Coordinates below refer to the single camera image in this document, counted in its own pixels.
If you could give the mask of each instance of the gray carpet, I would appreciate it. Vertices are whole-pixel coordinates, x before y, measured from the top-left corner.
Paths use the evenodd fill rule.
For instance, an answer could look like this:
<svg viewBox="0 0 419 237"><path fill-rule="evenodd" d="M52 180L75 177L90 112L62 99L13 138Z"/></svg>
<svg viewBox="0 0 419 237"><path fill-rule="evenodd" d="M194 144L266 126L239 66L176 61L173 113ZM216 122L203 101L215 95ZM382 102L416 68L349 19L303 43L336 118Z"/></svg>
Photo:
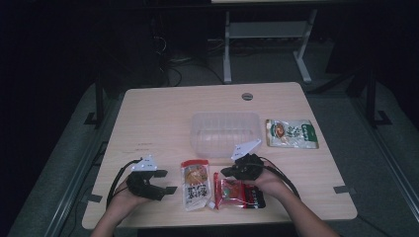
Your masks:
<svg viewBox="0 0 419 237"><path fill-rule="evenodd" d="M314 89L335 76L324 73L332 46L332 42L308 46L304 59L313 79L310 85L302 83L293 61L294 45L286 43L280 44L275 51L262 48L248 55L233 56L232 84L295 81L305 91ZM208 63L208 67L197 66L194 61L176 67L182 74L179 86L220 84L221 56L210 57ZM171 84L180 79L173 70L168 75ZM380 84L377 85L377 109L384 110L393 125L371 129L362 115L365 98L348 98L344 93L348 83L345 81L322 95L307 96L342 177L353 189L352 198L359 213L354 220L329 223L342 236L419 236L418 221L375 140L376 133L383 137L412 188L419 191L418 130L398 108L391 93ZM100 163L98 152L106 148L103 142L109 140L123 97L106 100L106 120L95 129L94 125L83 124L87 115L95 111L94 86L86 91L10 236L89 235L90 231L81 226L86 207L84 197L91 192L99 166L86 170L85 180L83 173L76 178L74 175L80 170L80 164ZM80 181L77 194L68 189L71 179ZM68 212L58 216L62 223L55 223L54 215L61 213L57 211L65 206L64 202L72 201L66 196L77 198ZM136 230L119 229L115 235L135 236Z"/></svg>

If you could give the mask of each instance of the transparent bin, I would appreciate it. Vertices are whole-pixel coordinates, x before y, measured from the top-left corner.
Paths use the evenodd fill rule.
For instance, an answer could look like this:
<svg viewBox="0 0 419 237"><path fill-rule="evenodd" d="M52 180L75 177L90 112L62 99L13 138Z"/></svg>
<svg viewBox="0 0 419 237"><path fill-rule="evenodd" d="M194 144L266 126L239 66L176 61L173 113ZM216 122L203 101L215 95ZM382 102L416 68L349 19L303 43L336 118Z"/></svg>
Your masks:
<svg viewBox="0 0 419 237"><path fill-rule="evenodd" d="M259 121L259 116L251 112L196 113L192 117L191 145L199 158L229 158L235 145L262 139Z"/></svg>

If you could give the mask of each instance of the floor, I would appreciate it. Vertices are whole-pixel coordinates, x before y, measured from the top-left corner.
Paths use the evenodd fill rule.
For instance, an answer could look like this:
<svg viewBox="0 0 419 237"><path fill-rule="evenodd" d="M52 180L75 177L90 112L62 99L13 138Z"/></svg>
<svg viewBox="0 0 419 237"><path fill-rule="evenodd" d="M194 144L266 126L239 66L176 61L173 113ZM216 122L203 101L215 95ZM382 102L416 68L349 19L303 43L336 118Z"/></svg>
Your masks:
<svg viewBox="0 0 419 237"><path fill-rule="evenodd" d="M313 81L308 85L302 83L293 61L297 45L297 41L277 41L275 49L244 46L231 58L232 84L295 81L307 92L337 76L324 72L333 42L311 42L304 60ZM166 86L221 84L219 51L209 55L207 64L194 58L188 60L188 55L182 53L173 55L173 59L176 62L167 71L170 83ZM418 130L398 107L391 92L380 83L377 84L377 111L385 111L392 125L372 128L364 116L365 93L360 98L350 98L345 93L350 82L348 79L322 94L306 93L359 213L353 220L328 223L342 236L419 236L418 216L412 211L415 206L409 202L412 198L417 200L414 191L419 191ZM105 119L95 127L84 124L87 115L95 112L94 85L85 92L10 236L89 235L90 231L81 226L86 196L92 190L123 99L124 93L117 99L106 98ZM409 182L408 187L402 185L403 179ZM263 226L263 231L267 230L275 235L278 226ZM144 236L174 233L141 231ZM200 231L208 236L232 234L208 228ZM136 236L136 230L118 229L115 236Z"/></svg>

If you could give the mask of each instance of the light wood table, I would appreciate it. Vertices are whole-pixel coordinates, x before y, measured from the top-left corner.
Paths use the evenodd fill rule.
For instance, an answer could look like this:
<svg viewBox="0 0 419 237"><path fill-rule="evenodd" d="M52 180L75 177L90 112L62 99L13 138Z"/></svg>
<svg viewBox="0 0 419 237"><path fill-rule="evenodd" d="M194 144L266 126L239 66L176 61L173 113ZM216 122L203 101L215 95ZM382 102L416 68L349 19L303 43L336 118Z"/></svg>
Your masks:
<svg viewBox="0 0 419 237"><path fill-rule="evenodd" d="M243 93L253 100L244 101ZM182 88L135 89L126 92L92 194L103 197L89 201L83 218L87 229L95 227L105 212L106 198L119 169L131 160L154 156L166 178L152 178L152 185L177 186L162 201L140 206L120 227L176 227L222 224L276 223L290 221L275 199L265 196L261 209L238 207L220 210L208 207L186 211L182 202L181 162L198 158L190 143L192 116L197 112L255 112L264 137L257 155L273 161L294 183L301 199L325 220L352 219L357 211L348 193L336 194L344 182L333 160L314 114L296 83L244 84ZM266 119L310 119L316 130L319 149L269 147L265 137ZM210 171L230 166L229 158L209 159ZM121 181L129 174L129 169Z"/></svg>

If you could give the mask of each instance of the snack bag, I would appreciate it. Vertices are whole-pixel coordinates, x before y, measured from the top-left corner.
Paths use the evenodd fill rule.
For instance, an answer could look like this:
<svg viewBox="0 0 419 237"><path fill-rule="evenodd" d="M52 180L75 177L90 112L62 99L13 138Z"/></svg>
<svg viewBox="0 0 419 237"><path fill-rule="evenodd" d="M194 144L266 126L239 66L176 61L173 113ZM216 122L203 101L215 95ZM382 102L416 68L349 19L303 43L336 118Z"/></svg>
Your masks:
<svg viewBox="0 0 419 237"><path fill-rule="evenodd" d="M238 206L241 208L263 208L266 206L263 193L255 186L245 185L242 181L220 179L213 174L215 208Z"/></svg>
<svg viewBox="0 0 419 237"><path fill-rule="evenodd" d="M211 197L208 160L182 162L184 207L187 211L203 208Z"/></svg>
<svg viewBox="0 0 419 237"><path fill-rule="evenodd" d="M318 148L317 135L310 120L266 120L269 146Z"/></svg>

